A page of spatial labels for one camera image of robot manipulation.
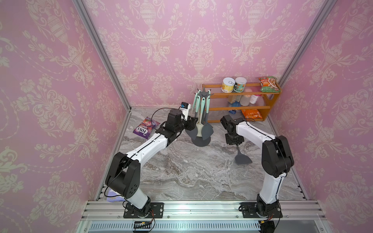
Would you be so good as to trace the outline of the grey spatula mint handle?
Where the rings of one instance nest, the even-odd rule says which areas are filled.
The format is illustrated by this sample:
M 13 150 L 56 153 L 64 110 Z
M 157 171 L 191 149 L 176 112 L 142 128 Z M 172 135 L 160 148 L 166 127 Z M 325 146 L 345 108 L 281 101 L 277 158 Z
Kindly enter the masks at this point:
M 198 134 L 196 124 L 197 124 L 197 121 L 198 121 L 197 113 L 199 111 L 200 102 L 201 102 L 201 94 L 200 93 L 201 93 L 201 90 L 198 90 L 198 92 L 195 95 L 195 101 L 193 102 L 194 117 L 190 117 L 190 119 L 187 121 L 188 125 L 187 125 L 187 129 L 186 129 L 186 133 L 193 140 L 196 139 L 197 134 Z
M 249 156 L 243 154 L 241 151 L 240 151 L 240 147 L 239 145 L 237 145 L 237 155 L 235 156 L 235 163 L 237 165 L 249 165 L 249 164 L 252 164 L 253 161 L 250 159 Z
M 201 137 L 202 137 L 203 140 L 209 139 L 212 136 L 212 134 L 214 133 L 213 127 L 208 123 L 210 97 L 211 97 L 211 92 L 209 91 L 207 101 L 206 101 L 205 121 L 204 121 L 203 127 L 201 129 Z

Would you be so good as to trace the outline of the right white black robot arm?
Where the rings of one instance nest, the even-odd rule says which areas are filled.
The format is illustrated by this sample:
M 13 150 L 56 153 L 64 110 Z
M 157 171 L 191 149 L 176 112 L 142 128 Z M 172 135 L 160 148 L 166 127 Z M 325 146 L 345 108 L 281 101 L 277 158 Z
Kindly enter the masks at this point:
M 256 212 L 260 217 L 282 218 L 279 191 L 294 159 L 285 136 L 274 136 L 256 128 L 248 121 L 226 115 L 220 120 L 227 131 L 228 145 L 240 145 L 245 139 L 261 149 L 261 165 L 265 171 L 263 186 L 256 198 Z

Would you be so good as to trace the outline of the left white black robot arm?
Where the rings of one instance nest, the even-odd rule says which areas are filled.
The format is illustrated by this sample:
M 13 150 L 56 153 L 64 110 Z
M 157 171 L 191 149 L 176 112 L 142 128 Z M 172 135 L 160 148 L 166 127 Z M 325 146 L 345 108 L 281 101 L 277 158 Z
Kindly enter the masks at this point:
M 194 130 L 198 118 L 183 109 L 171 109 L 167 120 L 145 143 L 128 152 L 114 155 L 105 184 L 122 196 L 140 216 L 150 213 L 151 199 L 140 189 L 141 168 L 158 152 L 169 146 L 184 130 Z

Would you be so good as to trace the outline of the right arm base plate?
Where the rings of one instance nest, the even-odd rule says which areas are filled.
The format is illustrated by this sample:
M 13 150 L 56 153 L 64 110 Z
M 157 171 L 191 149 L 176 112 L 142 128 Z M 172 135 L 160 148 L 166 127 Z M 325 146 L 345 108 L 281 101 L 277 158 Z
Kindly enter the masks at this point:
M 239 211 L 244 218 L 282 218 L 283 214 L 278 202 L 272 204 L 265 203 L 241 203 Z

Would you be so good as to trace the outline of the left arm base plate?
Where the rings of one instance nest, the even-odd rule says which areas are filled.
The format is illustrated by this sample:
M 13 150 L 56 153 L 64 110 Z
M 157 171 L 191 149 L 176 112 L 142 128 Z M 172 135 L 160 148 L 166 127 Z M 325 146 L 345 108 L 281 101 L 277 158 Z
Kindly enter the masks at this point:
M 163 218 L 164 203 L 151 202 L 138 209 L 130 203 L 125 204 L 123 218 Z

